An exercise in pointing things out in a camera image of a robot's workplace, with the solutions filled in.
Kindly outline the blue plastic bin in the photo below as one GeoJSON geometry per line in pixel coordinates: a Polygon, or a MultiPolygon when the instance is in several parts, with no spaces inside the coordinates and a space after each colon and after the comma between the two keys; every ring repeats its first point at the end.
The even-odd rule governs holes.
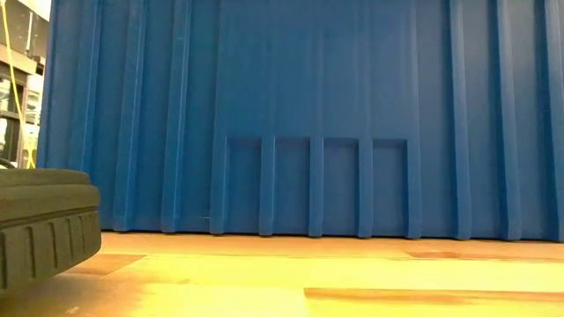
{"type": "Polygon", "coordinates": [[[564,242],[564,0],[52,0],[37,163],[115,232],[564,242]]]}

